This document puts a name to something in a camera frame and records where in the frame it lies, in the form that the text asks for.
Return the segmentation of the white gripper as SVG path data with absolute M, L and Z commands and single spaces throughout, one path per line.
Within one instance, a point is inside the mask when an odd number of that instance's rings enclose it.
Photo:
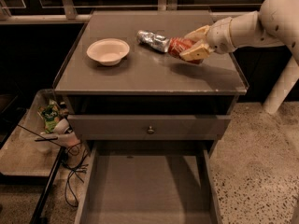
M 213 51 L 218 54 L 234 52 L 236 46 L 231 36 L 232 21 L 233 19 L 228 17 L 186 34 L 184 37 L 190 40 L 187 48 L 179 54 L 180 58 L 193 62 L 208 58 Z

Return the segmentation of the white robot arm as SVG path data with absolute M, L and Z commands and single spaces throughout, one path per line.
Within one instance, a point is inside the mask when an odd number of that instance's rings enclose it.
M 286 46 L 292 57 L 262 105 L 238 105 L 211 156 L 223 224 L 298 224 L 298 0 L 265 0 L 256 12 L 190 33 L 216 52 Z

